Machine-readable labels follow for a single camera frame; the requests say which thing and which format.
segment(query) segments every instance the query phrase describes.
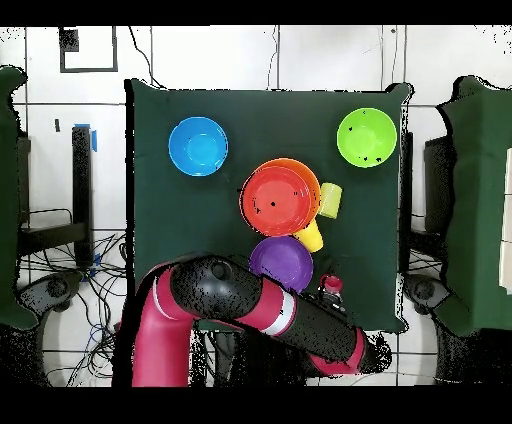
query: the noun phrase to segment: red bowl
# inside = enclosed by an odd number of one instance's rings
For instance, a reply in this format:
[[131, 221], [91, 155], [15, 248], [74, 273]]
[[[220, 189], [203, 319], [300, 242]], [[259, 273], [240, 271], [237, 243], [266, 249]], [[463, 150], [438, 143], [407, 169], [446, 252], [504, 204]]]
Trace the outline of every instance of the red bowl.
[[244, 183], [239, 203], [246, 222], [271, 237], [304, 228], [311, 211], [308, 185], [299, 174], [282, 166], [256, 170]]

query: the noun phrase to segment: orange bowl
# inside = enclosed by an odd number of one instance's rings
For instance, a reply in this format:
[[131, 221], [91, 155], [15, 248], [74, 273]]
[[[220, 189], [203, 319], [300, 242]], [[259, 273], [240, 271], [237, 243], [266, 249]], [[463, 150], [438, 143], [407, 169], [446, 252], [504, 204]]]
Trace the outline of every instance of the orange bowl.
[[311, 198], [310, 211], [306, 220], [306, 225], [309, 224], [316, 216], [318, 208], [320, 207], [320, 184], [318, 183], [318, 180], [313, 171], [311, 171], [311, 169], [309, 169], [302, 162], [288, 158], [269, 160], [268, 162], [265, 162], [263, 165], [260, 165], [256, 169], [256, 171], [268, 168], [270, 166], [281, 166], [283, 168], [288, 168], [295, 172], [296, 174], [298, 174], [304, 180], [304, 182], [309, 188], [309, 194]]

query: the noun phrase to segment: black cable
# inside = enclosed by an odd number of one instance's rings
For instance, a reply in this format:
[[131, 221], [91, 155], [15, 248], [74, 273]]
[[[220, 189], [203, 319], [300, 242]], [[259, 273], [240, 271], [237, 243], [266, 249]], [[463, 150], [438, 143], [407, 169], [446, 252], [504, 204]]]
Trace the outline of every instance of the black cable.
[[391, 83], [394, 83], [396, 52], [398, 50], [398, 25], [395, 25], [395, 57], [393, 58], [393, 69], [391, 70]]
[[[126, 278], [126, 276], [125, 276], [126, 269], [116, 266], [116, 265], [113, 265], [113, 264], [103, 262], [101, 259], [103, 259], [105, 257], [105, 255], [109, 251], [111, 251], [125, 237], [126, 237], [126, 234], [122, 234], [120, 237], [118, 237], [116, 239], [116, 234], [113, 234], [109, 237], [106, 237], [105, 239], [98, 240], [95, 243], [95, 245], [96, 245], [95, 248], [97, 248], [104, 242], [107, 242], [103, 249], [103, 252], [100, 254], [100, 265], [97, 268], [95, 268], [94, 270], [96, 271], [97, 274], [104, 272], [105, 274], [110, 275], [104, 283], [100, 284], [93, 276], [90, 275], [90, 272], [86, 271], [84, 273], [84, 277], [87, 280], [87, 282], [89, 283], [89, 285], [91, 286], [91, 290], [98, 298], [98, 318], [100, 321], [99, 324], [93, 324], [93, 322], [90, 318], [89, 305], [87, 304], [87, 302], [85, 301], [85, 299], [83, 298], [83, 296], [80, 293], [77, 293], [77, 294], [78, 294], [81, 302], [84, 304], [86, 319], [87, 319], [88, 324], [91, 326], [91, 330], [96, 329], [96, 331], [91, 332], [89, 343], [91, 340], [94, 340], [93, 335], [95, 333], [100, 333], [101, 337], [100, 337], [99, 341], [96, 343], [96, 345], [93, 347], [93, 349], [91, 349], [89, 352], [85, 353], [84, 356], [80, 359], [80, 361], [77, 363], [77, 365], [75, 367], [57, 368], [57, 369], [51, 370], [49, 372], [49, 373], [51, 373], [51, 372], [54, 372], [57, 370], [72, 369], [73, 372], [71, 373], [66, 386], [73, 385], [73, 382], [78, 377], [79, 372], [85, 368], [87, 368], [89, 373], [91, 373], [91, 375], [93, 375], [95, 378], [111, 378], [111, 375], [101, 372], [101, 370], [104, 369], [106, 364], [103, 364], [100, 367], [97, 364], [96, 358], [99, 357], [99, 358], [107, 360], [109, 362], [111, 360], [112, 352], [114, 349], [115, 333], [112, 333], [112, 331], [109, 328], [111, 321], [112, 321], [112, 311], [111, 311], [110, 305], [107, 302], [107, 297], [109, 294], [114, 295], [114, 296], [126, 296], [126, 295], [122, 295], [120, 293], [115, 293], [111, 290], [113, 285], [116, 283], [116, 281], [119, 278]], [[56, 248], [56, 249], [59, 250], [60, 252], [64, 253], [66, 256], [68, 256], [72, 260], [75, 260], [75, 257], [72, 254], [69, 246], [65, 245], [65, 247], [68, 250], [67, 252], [65, 250], [62, 250], [59, 248]], [[120, 253], [123, 252], [123, 250], [125, 251], [126, 244], [121, 243], [121, 245], [119, 246], [119, 249], [120, 249]], [[36, 255], [36, 257], [41, 262], [32, 261], [36, 265], [41, 266], [41, 268], [37, 268], [37, 270], [54, 271], [54, 272], [55, 271], [61, 272], [61, 271], [65, 271], [65, 270], [73, 270], [73, 271], [76, 270], [76, 267], [64, 267], [64, 266], [55, 264], [55, 262], [66, 261], [66, 259], [50, 260], [48, 258], [48, 254], [45, 250], [43, 251], [43, 255], [44, 255], [44, 259], [40, 258]], [[98, 286], [99, 291], [94, 288], [93, 283]]]
[[276, 29], [277, 29], [277, 25], [274, 25], [274, 31], [272, 31], [272, 38], [274, 40], [274, 43], [276, 44], [276, 51], [272, 54], [272, 57], [270, 58], [270, 64], [269, 64], [268, 73], [267, 73], [267, 90], [270, 87], [270, 72], [272, 72], [272, 61], [274, 60], [274, 56], [277, 54], [277, 48], [278, 48], [277, 40], [274, 37], [274, 35], [276, 33]]
[[73, 223], [73, 215], [71, 214], [71, 211], [69, 209], [66, 209], [66, 208], [57, 208], [57, 209], [42, 209], [42, 210], [39, 210], [39, 211], [30, 211], [29, 212], [29, 215], [33, 214], [33, 213], [42, 213], [42, 212], [56, 212], [56, 211], [66, 211], [68, 214], [69, 214], [69, 222], [72, 224]]
[[87, 322], [89, 323], [89, 325], [91, 327], [94, 327], [95, 324], [93, 324], [91, 322], [91, 319], [89, 318], [89, 305], [87, 305], [87, 302], [85, 301], [85, 299], [82, 297], [82, 295], [80, 293], [77, 293], [76, 295], [80, 298], [80, 300], [82, 301], [82, 303], [85, 306], [85, 318], [87, 319]]
[[149, 68], [149, 76], [153, 79], [153, 81], [155, 81], [159, 87], [157, 88], [165, 88], [166, 90], [168, 90], [167, 87], [165, 87], [164, 85], [160, 84], [156, 79], [155, 77], [153, 76], [153, 73], [151, 72], [151, 64], [149, 63], [149, 59], [148, 57], [146, 56], [146, 54], [137, 47], [137, 41], [135, 41], [135, 35], [133, 35], [133, 30], [132, 30], [132, 27], [131, 26], [128, 26], [128, 29], [130, 30], [130, 35], [132, 36], [132, 41], [133, 41], [133, 45], [135, 47], [135, 50], [137, 50], [142, 56], [144, 56], [144, 59], [146, 59], [146, 63], [148, 64], [148, 68]]
[[440, 270], [438, 270], [436, 268], [437, 266], [441, 266], [441, 265], [442, 264], [440, 264], [440, 263], [435, 263], [435, 264], [432, 264], [432, 265], [420, 266], [420, 267], [417, 267], [417, 268], [409, 268], [409, 271], [418, 271], [420, 269], [434, 268], [437, 272], [441, 272]]

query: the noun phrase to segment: green tablecloth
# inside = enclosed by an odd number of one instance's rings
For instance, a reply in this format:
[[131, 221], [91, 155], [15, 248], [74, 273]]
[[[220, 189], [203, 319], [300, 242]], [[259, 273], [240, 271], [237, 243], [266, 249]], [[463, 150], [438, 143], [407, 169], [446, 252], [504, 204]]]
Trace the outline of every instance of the green tablecloth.
[[436, 314], [459, 336], [480, 328], [512, 330], [512, 296], [499, 286], [512, 91], [486, 87], [471, 76], [455, 86], [454, 98], [440, 106], [457, 152], [446, 235], [446, 281], [454, 295]]
[[16, 301], [14, 289], [19, 269], [18, 256], [19, 189], [17, 122], [11, 94], [27, 80], [18, 68], [0, 66], [0, 323], [19, 329], [38, 324], [36, 316]]
[[[132, 80], [135, 110], [135, 276], [191, 251], [245, 262], [262, 239], [243, 220], [239, 189], [261, 163], [291, 157], [320, 183], [343, 188], [336, 220], [317, 217], [324, 247], [313, 254], [315, 290], [330, 266], [344, 281], [349, 316], [365, 330], [402, 331], [395, 317], [400, 143], [375, 168], [347, 163], [336, 131], [360, 107], [386, 112], [400, 132], [408, 84], [387, 93], [157, 90]], [[208, 177], [190, 177], [171, 162], [172, 129], [190, 116], [207, 116], [226, 132], [229, 154]]]

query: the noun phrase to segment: cup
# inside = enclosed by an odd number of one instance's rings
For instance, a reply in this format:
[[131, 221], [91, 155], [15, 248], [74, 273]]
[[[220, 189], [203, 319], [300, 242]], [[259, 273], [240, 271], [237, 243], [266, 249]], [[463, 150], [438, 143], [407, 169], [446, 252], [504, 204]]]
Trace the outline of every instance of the cup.
[[299, 240], [311, 253], [318, 252], [324, 247], [322, 234], [318, 230], [316, 219], [313, 219], [306, 228], [292, 234]]
[[320, 192], [321, 201], [318, 214], [336, 219], [341, 201], [341, 187], [333, 183], [323, 183]]

